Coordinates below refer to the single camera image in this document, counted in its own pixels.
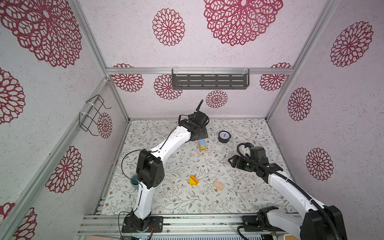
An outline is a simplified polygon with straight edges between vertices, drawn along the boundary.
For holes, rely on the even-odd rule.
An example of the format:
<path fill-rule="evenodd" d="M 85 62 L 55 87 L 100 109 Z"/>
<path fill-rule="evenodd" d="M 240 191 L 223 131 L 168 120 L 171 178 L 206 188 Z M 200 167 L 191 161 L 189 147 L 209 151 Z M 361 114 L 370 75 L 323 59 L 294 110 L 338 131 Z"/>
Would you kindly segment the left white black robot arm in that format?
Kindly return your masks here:
<path fill-rule="evenodd" d="M 150 150 L 139 153 L 136 174 L 138 175 L 138 197 L 133 210 L 128 214 L 126 227 L 144 232 L 150 226 L 152 201 L 155 189 L 165 178 L 168 158 L 184 143 L 208 137 L 209 117 L 199 110 L 186 119 L 178 119 L 178 126 L 168 137 Z"/>

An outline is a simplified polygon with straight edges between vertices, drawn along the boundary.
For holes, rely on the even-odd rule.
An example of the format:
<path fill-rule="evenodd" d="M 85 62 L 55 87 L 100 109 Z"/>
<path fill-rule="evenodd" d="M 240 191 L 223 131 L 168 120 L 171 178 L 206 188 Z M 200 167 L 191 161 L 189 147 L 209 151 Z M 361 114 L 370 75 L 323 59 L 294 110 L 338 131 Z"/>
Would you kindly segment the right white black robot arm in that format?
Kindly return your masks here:
<path fill-rule="evenodd" d="M 268 235 L 284 231 L 299 240 L 346 240 L 347 233 L 342 212 L 335 206 L 318 201 L 291 180 L 276 163 L 270 163 L 266 151 L 251 143 L 240 143 L 237 155 L 229 158 L 232 168 L 256 173 L 258 177 L 275 188 L 295 208 L 295 213 L 286 213 L 276 206 L 260 209 L 255 215 L 243 217 L 237 232 L 241 230 Z"/>

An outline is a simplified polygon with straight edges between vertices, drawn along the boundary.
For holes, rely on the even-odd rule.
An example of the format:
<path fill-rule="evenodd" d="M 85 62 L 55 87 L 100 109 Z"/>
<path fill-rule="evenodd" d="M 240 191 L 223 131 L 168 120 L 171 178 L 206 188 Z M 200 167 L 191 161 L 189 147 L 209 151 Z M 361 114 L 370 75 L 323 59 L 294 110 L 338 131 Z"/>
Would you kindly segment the natural wood rectangular block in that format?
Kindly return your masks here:
<path fill-rule="evenodd" d="M 213 183 L 213 185 L 214 185 L 215 188 L 217 188 L 220 191 L 222 191 L 225 188 L 225 186 L 223 184 L 221 184 L 220 182 L 218 182 L 218 181 L 215 181 Z"/>

